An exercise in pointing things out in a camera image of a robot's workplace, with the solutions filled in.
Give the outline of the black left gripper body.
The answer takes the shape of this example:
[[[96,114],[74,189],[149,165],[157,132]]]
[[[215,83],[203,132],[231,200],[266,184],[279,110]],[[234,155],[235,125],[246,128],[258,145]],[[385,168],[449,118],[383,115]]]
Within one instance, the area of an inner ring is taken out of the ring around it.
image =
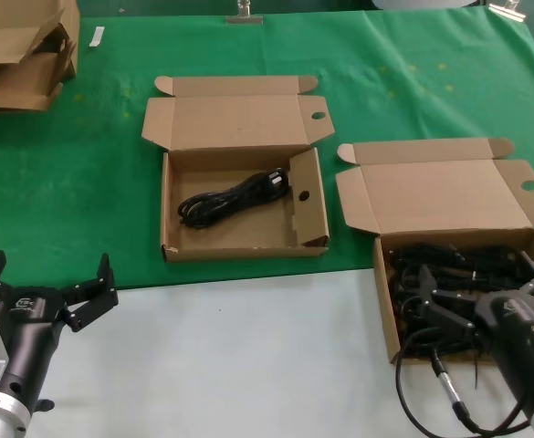
[[[26,407],[40,399],[50,361],[64,328],[59,289],[0,284],[0,329],[8,362],[0,392]]]

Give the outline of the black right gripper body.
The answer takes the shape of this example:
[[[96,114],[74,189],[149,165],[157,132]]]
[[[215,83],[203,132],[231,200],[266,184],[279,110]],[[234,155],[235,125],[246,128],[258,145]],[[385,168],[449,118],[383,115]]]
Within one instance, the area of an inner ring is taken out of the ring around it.
[[[518,291],[487,293],[475,309],[477,333],[522,411],[534,412],[534,297]]]

